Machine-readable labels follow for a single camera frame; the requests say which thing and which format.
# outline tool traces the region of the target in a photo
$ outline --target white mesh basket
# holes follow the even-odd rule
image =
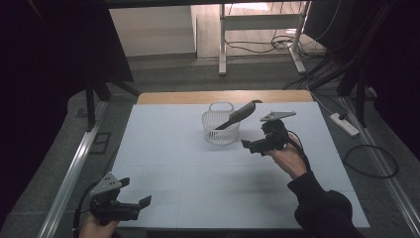
[[[212,106],[215,104],[228,104],[229,110],[213,110]],[[229,120],[229,115],[234,112],[234,105],[227,101],[213,102],[201,117],[204,137],[214,145],[228,145],[235,141],[239,134],[240,122],[230,125],[224,130],[215,130],[217,127]]]

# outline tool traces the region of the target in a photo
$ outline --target gray floor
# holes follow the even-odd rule
[[[311,69],[318,61],[318,59],[305,60],[304,64]],[[285,55],[229,59],[228,75],[225,77],[218,75],[216,60],[194,59],[191,56],[133,58],[129,59],[129,62],[135,77],[135,82],[130,85],[145,92],[281,89],[285,83],[301,77],[297,74],[291,58]],[[108,146],[98,143],[90,150],[55,237],[71,237],[74,208],[84,189],[91,182],[100,179],[107,169],[108,162],[112,161],[113,154],[121,142],[131,107],[137,101],[135,96],[124,90],[114,85],[109,86],[113,96],[99,130],[100,135],[97,137],[98,141],[109,137]],[[337,82],[331,82],[321,87],[319,91],[337,99],[336,86]],[[328,99],[320,98],[320,100],[330,110],[341,110]],[[373,107],[372,100],[369,100],[366,106],[367,129],[379,146],[397,158],[400,165],[397,179],[416,207],[419,207],[420,164],[382,121]],[[85,108],[84,92],[74,95],[69,100],[68,114],[55,142],[25,193],[8,216],[0,237],[36,237],[40,232],[86,129]],[[350,138],[328,118],[329,113],[326,110],[322,111],[338,152],[343,157],[351,147],[360,144],[361,140]],[[356,151],[349,160],[364,170],[375,172],[371,158],[365,150]],[[415,237],[383,179],[367,178],[349,168],[347,171],[371,226],[370,229],[362,230],[367,237]],[[146,236],[145,231],[120,230],[120,232],[125,237]]]

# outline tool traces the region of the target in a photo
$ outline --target white table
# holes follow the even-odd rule
[[[245,103],[234,104],[238,109]],[[251,154],[241,139],[263,138],[260,118],[270,111],[295,111],[286,128],[301,139],[321,185],[344,194],[354,209],[354,224],[368,222],[315,102],[257,104],[241,122],[239,138],[228,146],[204,139],[201,115],[209,104],[135,105],[117,155],[113,175],[129,177],[121,202],[152,195],[139,220],[121,222],[142,228],[300,228],[293,212],[290,177],[270,157]]]

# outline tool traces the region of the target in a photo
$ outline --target table surface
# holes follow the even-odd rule
[[[284,95],[290,93],[300,101],[289,102],[290,97]],[[155,96],[157,104],[152,104]],[[285,103],[268,102],[274,98]],[[214,146],[204,139],[201,115],[215,99],[232,99],[236,109],[252,99],[264,103],[241,122],[234,143]],[[307,91],[145,93],[139,103],[133,107],[112,173],[131,178],[120,193],[122,202],[133,203],[147,195],[153,198],[139,220],[120,226],[299,229],[293,216],[297,200],[286,186],[290,177],[240,142],[261,139],[260,118],[273,110],[297,113],[283,122],[302,140],[318,181],[325,189],[347,196],[354,207],[355,225],[368,227],[321,111]]]
[[[259,99],[262,102],[309,102],[312,95],[307,90],[231,90],[191,92],[149,92],[139,96],[138,104],[202,104],[217,100],[246,103]]]

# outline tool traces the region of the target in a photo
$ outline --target black curtain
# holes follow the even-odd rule
[[[87,80],[133,80],[104,6],[16,0],[0,7],[1,224],[53,143],[69,97]]]
[[[397,0],[367,53],[367,83],[375,108],[420,160],[419,1]]]

